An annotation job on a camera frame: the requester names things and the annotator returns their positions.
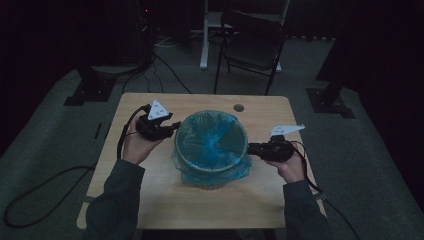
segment chair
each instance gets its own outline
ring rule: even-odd
[[[227,36],[228,26],[234,32]],[[275,71],[285,41],[283,26],[269,19],[252,16],[238,11],[227,11],[221,15],[221,34],[223,37],[215,76],[214,94],[218,87],[222,57],[230,66],[268,76],[265,95],[274,80]]]

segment plastic bag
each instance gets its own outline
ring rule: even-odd
[[[181,123],[172,159],[183,183],[216,189],[249,175],[247,147],[246,131],[235,116],[207,110]]]

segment person's right hand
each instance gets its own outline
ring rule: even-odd
[[[305,179],[302,158],[295,151],[293,156],[286,162],[265,161],[271,166],[278,169],[278,174],[284,178],[286,183],[293,183]]]

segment wooden table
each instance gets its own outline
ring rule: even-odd
[[[163,122],[163,126],[183,121],[198,111],[218,110],[238,118],[247,132],[249,142],[268,141],[269,131],[275,124],[296,124],[290,103],[285,97],[126,93],[113,119],[87,191],[88,197],[97,197],[103,192],[103,184],[116,161],[116,146],[123,125],[137,108],[152,104],[155,98],[174,114],[170,120]],[[243,105],[244,111],[236,112],[235,104]],[[252,156],[250,174],[245,178],[217,190],[187,186],[182,183],[181,173],[171,159],[174,136],[164,140],[141,164],[146,168],[146,173],[141,185],[138,229],[285,227],[284,180],[274,167]],[[301,142],[299,132],[288,134],[286,138]],[[310,168],[308,174],[314,182]],[[86,227],[87,207],[88,203],[84,202],[77,220],[79,228]]]

